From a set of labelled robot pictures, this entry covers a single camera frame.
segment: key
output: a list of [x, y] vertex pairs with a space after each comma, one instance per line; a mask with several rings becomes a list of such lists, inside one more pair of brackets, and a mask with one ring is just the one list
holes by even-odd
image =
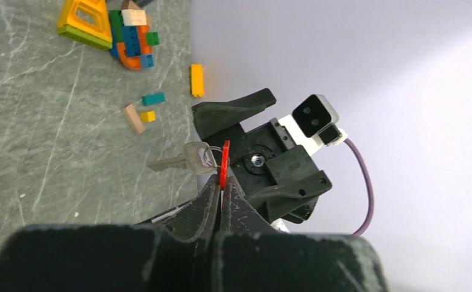
[[168, 159], [162, 159], [151, 162], [148, 167], [155, 172], [165, 170], [169, 168], [176, 169], [189, 169], [195, 175], [203, 175], [204, 173], [211, 172], [213, 167], [204, 165], [202, 157], [200, 156], [200, 150], [208, 151], [207, 157], [211, 161], [211, 165], [216, 165], [213, 153], [207, 148], [208, 143], [205, 142], [189, 142], [184, 145], [181, 154]]

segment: beige lego brick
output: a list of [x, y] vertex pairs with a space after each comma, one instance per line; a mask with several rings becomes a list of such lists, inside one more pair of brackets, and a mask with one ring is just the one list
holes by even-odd
[[141, 134], [145, 130], [143, 123], [141, 122], [139, 115], [133, 105], [128, 105], [123, 109], [123, 112], [127, 116], [128, 123], [132, 126], [136, 134]]
[[[136, 3], [132, 0], [124, 0], [122, 3], [122, 9], [141, 9], [137, 6]], [[147, 25], [152, 26], [152, 17], [147, 14]]]
[[146, 26], [147, 14], [141, 9], [123, 9], [123, 23], [126, 26]]

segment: green lego brick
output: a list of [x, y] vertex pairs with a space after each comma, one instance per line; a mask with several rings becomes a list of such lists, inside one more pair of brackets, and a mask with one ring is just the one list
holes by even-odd
[[109, 10], [109, 22], [116, 41], [123, 41], [122, 26], [124, 23], [121, 10]]
[[157, 32], [147, 32], [147, 44], [157, 46], [159, 44], [159, 34]]
[[70, 38], [74, 41], [78, 41], [79, 43], [95, 47], [98, 50], [108, 50], [113, 47], [113, 44], [109, 43], [108, 41], [101, 40], [96, 36], [94, 37], [86, 32], [81, 31], [80, 29], [76, 29], [75, 27], [68, 25], [57, 29], [57, 34], [66, 38]]

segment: black mounting bracket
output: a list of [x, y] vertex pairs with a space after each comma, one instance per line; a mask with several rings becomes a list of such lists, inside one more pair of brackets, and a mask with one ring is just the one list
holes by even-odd
[[[230, 102], [199, 103], [193, 107], [193, 122], [209, 145], [231, 141], [230, 166], [245, 198], [267, 222], [283, 218], [302, 223], [318, 196], [331, 189], [330, 180], [277, 119], [247, 133], [240, 125], [276, 101], [267, 88]], [[214, 155], [220, 161], [220, 154]]]

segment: yellow lego brick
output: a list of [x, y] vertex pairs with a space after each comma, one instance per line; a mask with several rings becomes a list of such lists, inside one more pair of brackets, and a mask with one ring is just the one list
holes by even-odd
[[[78, 17], [78, 12], [89, 15], [94, 23], [91, 24]], [[109, 24], [109, 13], [107, 12], [105, 1], [66, 0], [57, 22], [57, 29], [63, 28], [64, 26], [73, 27], [95, 37], [90, 41], [99, 43], [100, 46], [104, 45], [97, 40], [113, 43], [111, 26]]]
[[154, 111], [146, 111], [141, 113], [141, 120], [143, 123], [150, 123], [155, 121], [155, 112]]
[[204, 92], [204, 69], [201, 64], [191, 65], [191, 95], [203, 97]]

